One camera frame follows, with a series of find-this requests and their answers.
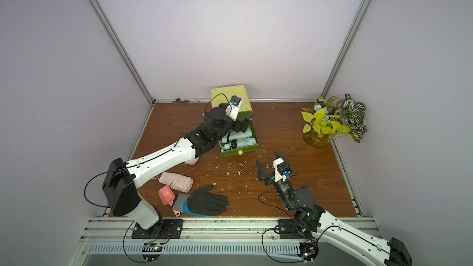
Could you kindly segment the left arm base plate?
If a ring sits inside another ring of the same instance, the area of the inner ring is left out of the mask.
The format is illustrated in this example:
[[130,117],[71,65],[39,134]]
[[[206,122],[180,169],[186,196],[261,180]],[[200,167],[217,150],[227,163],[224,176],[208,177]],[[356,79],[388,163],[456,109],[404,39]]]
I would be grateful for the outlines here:
[[159,220],[149,229],[142,228],[139,224],[132,226],[132,239],[154,240],[163,238],[180,239],[184,221],[182,219],[163,219]]

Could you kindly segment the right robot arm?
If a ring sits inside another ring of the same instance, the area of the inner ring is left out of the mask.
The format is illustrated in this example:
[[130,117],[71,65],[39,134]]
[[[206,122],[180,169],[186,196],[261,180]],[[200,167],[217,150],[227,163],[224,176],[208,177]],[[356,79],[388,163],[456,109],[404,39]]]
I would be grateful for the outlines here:
[[365,233],[335,217],[317,204],[307,187],[293,188],[291,162],[275,152],[274,172],[266,172],[256,160],[258,179],[273,189],[281,198],[285,210],[293,212],[289,219],[280,219],[275,232],[281,239],[303,238],[299,245],[303,262],[313,261],[319,253],[319,241],[356,258],[366,266],[411,266],[413,259],[405,244],[391,238],[385,240]]

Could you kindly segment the dark green drawer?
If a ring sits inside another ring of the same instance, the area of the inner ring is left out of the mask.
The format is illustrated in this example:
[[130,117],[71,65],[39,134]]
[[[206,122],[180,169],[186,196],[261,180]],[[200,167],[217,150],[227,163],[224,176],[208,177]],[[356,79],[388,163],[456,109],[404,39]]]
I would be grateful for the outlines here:
[[223,157],[243,155],[258,149],[259,141],[252,121],[245,132],[230,131],[219,141],[219,151]]

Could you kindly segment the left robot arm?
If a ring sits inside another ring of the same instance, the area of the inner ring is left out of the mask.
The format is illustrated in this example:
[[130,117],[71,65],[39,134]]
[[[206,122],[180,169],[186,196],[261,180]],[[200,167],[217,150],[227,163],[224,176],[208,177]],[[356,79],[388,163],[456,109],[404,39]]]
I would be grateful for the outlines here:
[[118,158],[111,162],[102,190],[112,214],[127,216],[143,229],[158,222],[158,212],[139,194],[138,188],[155,176],[209,152],[233,128],[240,107],[222,103],[203,115],[199,127],[177,142],[129,163]]

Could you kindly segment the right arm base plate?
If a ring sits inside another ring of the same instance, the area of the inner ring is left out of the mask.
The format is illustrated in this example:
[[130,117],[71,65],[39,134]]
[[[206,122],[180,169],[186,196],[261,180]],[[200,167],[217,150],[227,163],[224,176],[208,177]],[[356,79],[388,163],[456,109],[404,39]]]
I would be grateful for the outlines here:
[[280,239],[310,239],[310,226],[306,221],[293,219],[279,219],[277,232]]

